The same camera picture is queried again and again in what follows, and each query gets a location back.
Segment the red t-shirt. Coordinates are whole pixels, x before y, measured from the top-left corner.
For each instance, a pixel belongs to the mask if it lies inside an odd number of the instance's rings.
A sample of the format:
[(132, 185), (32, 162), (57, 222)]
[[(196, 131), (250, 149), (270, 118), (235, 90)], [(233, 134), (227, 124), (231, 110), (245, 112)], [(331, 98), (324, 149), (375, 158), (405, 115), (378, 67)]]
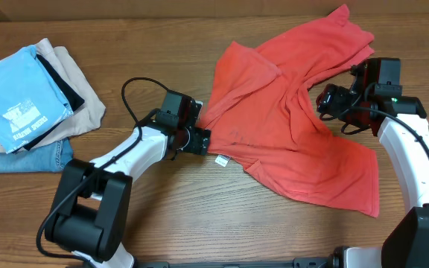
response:
[(316, 116), (309, 90), (368, 58), (374, 36), (346, 5), (256, 48), (236, 42), (214, 71), (199, 125), (209, 152), (228, 156), (277, 194), (377, 217), (374, 150), (334, 135)]

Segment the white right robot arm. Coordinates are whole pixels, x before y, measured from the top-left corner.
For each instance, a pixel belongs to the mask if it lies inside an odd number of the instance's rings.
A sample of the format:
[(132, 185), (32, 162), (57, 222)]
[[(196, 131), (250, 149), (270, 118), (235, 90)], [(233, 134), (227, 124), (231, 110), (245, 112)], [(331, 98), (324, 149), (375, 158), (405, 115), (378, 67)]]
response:
[(380, 247), (348, 247), (335, 267), (429, 267), (429, 124), (420, 100), (400, 86), (348, 90), (328, 84), (316, 100), (328, 119), (371, 130), (393, 164), (406, 214)]

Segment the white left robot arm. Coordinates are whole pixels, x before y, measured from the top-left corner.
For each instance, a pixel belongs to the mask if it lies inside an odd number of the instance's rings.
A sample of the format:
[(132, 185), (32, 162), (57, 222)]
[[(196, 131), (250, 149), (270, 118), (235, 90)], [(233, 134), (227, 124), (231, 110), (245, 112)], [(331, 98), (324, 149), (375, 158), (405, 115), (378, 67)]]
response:
[(138, 127), (104, 156), (71, 160), (37, 232), (38, 250), (49, 256), (42, 247), (42, 240), (48, 240), (64, 249), (61, 258), (82, 261), (84, 267), (135, 267), (136, 259), (122, 244), (132, 184), (166, 157), (171, 138)]

